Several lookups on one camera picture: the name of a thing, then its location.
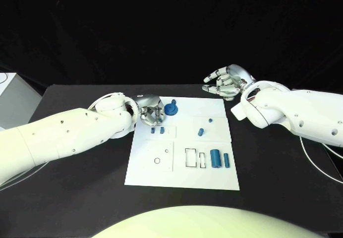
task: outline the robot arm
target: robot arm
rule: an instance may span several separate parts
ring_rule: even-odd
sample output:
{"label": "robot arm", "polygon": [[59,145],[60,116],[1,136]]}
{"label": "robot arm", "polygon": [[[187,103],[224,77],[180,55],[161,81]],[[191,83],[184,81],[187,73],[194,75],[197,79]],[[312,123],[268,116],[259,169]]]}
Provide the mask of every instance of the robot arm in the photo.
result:
{"label": "robot arm", "polygon": [[87,110],[69,110],[0,132],[0,185],[44,162],[126,135],[138,116],[147,125],[161,123],[162,108],[158,96],[128,98],[122,93],[112,93],[100,97]]}
{"label": "robot arm", "polygon": [[217,79],[220,75],[232,79],[230,90],[221,82],[217,87],[204,85],[203,90],[217,93],[227,101],[237,92],[242,93],[240,102],[230,109],[237,120],[247,118],[259,128],[281,124],[292,134],[343,147],[343,95],[309,90],[291,91],[275,82],[256,82],[234,64],[214,71],[203,81],[207,82],[216,75]]}

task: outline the screw hole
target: screw hole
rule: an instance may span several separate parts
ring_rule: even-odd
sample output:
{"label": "screw hole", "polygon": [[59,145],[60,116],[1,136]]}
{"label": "screw hole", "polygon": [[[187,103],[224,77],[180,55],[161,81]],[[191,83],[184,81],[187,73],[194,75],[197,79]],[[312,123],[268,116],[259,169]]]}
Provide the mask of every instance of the screw hole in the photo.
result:
{"label": "screw hole", "polygon": [[337,130],[337,129],[332,129],[331,135],[337,135],[337,133],[338,133],[338,130]]}

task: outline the white paper sheet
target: white paper sheet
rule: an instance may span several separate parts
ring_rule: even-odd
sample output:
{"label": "white paper sheet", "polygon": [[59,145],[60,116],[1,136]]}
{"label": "white paper sheet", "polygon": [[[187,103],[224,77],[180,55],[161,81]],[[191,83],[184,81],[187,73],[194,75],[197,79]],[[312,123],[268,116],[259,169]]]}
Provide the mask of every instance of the white paper sheet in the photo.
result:
{"label": "white paper sheet", "polygon": [[[223,100],[161,97],[162,104],[171,99],[175,99],[177,114],[165,115],[162,123],[154,126],[154,134],[151,127],[136,122],[125,185],[239,190]],[[196,149],[196,168],[185,167],[185,148]],[[217,169],[210,167],[211,149],[220,151]],[[198,153],[204,153],[206,168],[200,168]],[[229,154],[229,168],[224,168],[223,153]]]}

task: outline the black table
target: black table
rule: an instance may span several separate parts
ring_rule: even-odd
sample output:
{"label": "black table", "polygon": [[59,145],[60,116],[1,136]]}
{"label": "black table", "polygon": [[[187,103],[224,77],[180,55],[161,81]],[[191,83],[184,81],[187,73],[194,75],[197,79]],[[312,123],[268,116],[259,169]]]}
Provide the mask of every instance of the black table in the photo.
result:
{"label": "black table", "polygon": [[[100,85],[47,88],[31,121],[87,108],[102,95],[219,98],[200,85]],[[343,185],[309,164],[299,139],[279,125],[237,121],[224,102],[240,191],[123,185],[134,133],[51,161],[0,192],[0,237],[89,237],[128,217],[158,208],[211,205],[268,214],[317,232],[343,232]],[[314,162],[335,178],[318,143],[304,140]]]}

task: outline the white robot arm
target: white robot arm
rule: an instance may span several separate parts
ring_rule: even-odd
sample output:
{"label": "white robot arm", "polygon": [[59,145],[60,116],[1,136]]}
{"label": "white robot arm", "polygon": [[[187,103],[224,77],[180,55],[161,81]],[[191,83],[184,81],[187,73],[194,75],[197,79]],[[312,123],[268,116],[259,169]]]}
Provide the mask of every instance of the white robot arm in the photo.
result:
{"label": "white robot arm", "polygon": [[242,93],[240,102],[230,109],[237,120],[247,118],[259,128],[281,124],[292,134],[343,147],[343,95],[291,91],[275,82],[256,82],[234,64],[214,71],[203,81],[208,82],[214,77],[216,87],[204,85],[204,91],[219,94],[226,101]]}
{"label": "white robot arm", "polygon": [[134,130],[138,115],[144,124],[161,123],[164,106],[159,97],[139,95],[128,98],[122,93],[112,93],[87,109],[57,113],[0,132],[0,185],[44,162],[77,154],[108,139],[126,135]]}

